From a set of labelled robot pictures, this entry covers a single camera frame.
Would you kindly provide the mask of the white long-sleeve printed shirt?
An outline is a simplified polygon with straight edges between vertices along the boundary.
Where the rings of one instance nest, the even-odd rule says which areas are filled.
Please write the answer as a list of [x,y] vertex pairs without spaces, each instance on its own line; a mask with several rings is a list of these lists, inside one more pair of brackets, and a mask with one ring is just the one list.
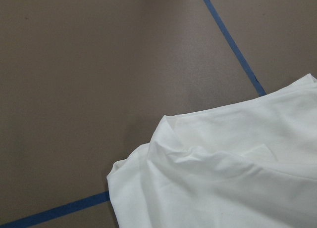
[[314,228],[317,81],[164,116],[107,183],[121,228]]

